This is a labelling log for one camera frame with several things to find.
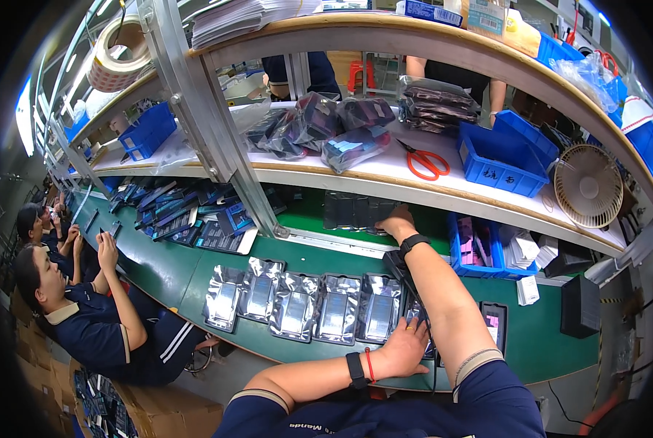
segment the woman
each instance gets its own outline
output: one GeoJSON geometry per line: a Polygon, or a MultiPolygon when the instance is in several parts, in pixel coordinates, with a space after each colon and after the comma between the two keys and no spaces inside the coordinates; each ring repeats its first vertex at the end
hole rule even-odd
{"type": "MultiPolygon", "coordinates": [[[[19,293],[43,332],[90,371],[131,385],[174,381],[194,350],[217,340],[173,312],[158,318],[138,289],[130,288],[127,295],[115,272],[115,239],[103,233],[96,240],[100,273],[93,282],[75,286],[66,285],[43,247],[26,246],[15,261],[19,293]],[[108,290],[112,296],[105,295],[108,290]]],[[[74,253],[82,244],[82,238],[76,240],[74,253]]]]}
{"type": "Polygon", "coordinates": [[[67,281],[72,280],[74,277],[80,279],[82,277],[80,258],[78,258],[79,263],[76,263],[76,258],[73,260],[68,258],[73,242],[80,235],[78,225],[72,225],[68,228],[67,237],[64,241],[60,241],[61,239],[58,237],[56,242],[51,239],[43,240],[45,234],[42,216],[47,217],[47,213],[42,214],[41,205],[27,203],[20,208],[16,220],[17,234],[20,239],[24,244],[33,244],[34,246],[46,248],[46,251],[50,253],[51,260],[58,265],[59,270],[67,277],[67,281]]]}
{"type": "Polygon", "coordinates": [[[451,404],[422,399],[309,402],[368,381],[426,373],[421,365],[429,339],[413,318],[381,348],[346,358],[272,366],[236,394],[214,434],[224,437],[544,437],[530,391],[504,361],[477,303],[453,269],[419,235],[406,205],[376,227],[402,246],[405,262],[429,316],[448,381],[451,404]]]}

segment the white shelf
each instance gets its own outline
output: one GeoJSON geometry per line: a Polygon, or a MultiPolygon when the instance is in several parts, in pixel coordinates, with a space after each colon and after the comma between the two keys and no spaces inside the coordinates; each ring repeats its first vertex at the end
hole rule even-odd
{"type": "MultiPolygon", "coordinates": [[[[420,180],[409,171],[406,153],[395,141],[383,154],[362,162],[341,175],[324,165],[316,153],[299,161],[280,161],[270,153],[250,153],[249,159],[261,182],[329,188],[461,212],[551,235],[611,257],[618,257],[625,250],[626,242],[618,221],[614,220],[606,232],[576,226],[557,205],[552,184],[542,188],[536,197],[525,197],[467,181],[454,139],[428,132],[409,131],[399,122],[392,122],[387,128],[393,137],[402,139],[408,145],[439,154],[450,165],[450,174],[437,181],[420,180]],[[553,206],[545,206],[543,198],[553,206]]],[[[93,170],[100,177],[151,175],[166,152],[172,151],[183,139],[184,134],[179,127],[151,158],[129,161],[123,165],[120,165],[123,149],[108,151],[94,165],[93,170]]],[[[164,175],[207,177],[198,160],[164,175]]]]}

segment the roll of labels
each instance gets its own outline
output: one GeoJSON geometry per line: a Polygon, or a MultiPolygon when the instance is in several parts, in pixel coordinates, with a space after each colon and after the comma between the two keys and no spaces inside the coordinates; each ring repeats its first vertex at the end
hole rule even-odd
{"type": "Polygon", "coordinates": [[[124,17],[124,23],[121,17],[112,20],[100,33],[93,50],[93,62],[87,73],[88,82],[102,92],[119,91],[130,86],[151,62],[151,52],[146,45],[137,14],[124,17]],[[131,59],[119,60],[112,57],[117,46],[127,47],[131,59]]]}

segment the aluminum frame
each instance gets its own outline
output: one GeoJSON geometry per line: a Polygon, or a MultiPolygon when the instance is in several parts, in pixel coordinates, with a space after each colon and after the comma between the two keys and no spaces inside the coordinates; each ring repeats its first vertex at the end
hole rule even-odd
{"type": "Polygon", "coordinates": [[[178,5],[168,0],[143,0],[141,26],[169,102],[214,181],[230,182],[258,230],[266,236],[284,234],[243,150],[234,120],[210,57],[190,58],[178,5]]]}

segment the black device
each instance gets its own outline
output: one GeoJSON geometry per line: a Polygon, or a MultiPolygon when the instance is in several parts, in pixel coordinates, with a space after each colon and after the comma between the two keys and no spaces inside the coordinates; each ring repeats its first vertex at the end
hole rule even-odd
{"type": "Polygon", "coordinates": [[[348,363],[348,372],[351,374],[351,387],[357,390],[362,390],[368,386],[370,379],[366,379],[366,374],[363,372],[363,365],[361,365],[361,354],[357,351],[348,353],[346,355],[346,363],[348,363]]]}
{"type": "Polygon", "coordinates": [[[410,235],[406,239],[402,241],[402,245],[400,245],[400,250],[401,250],[401,258],[404,260],[404,256],[407,255],[409,251],[414,248],[414,245],[425,242],[425,243],[431,243],[431,239],[427,238],[425,235],[421,234],[414,234],[410,235]]]}
{"type": "Polygon", "coordinates": [[[560,288],[560,333],[583,339],[599,332],[599,286],[576,276],[560,288]]]}
{"type": "Polygon", "coordinates": [[[93,222],[95,221],[95,218],[98,216],[99,213],[100,212],[98,211],[98,209],[95,209],[93,214],[88,219],[88,222],[85,223],[85,226],[83,227],[83,231],[85,231],[87,233],[88,230],[90,230],[90,226],[93,224],[93,222]]]}

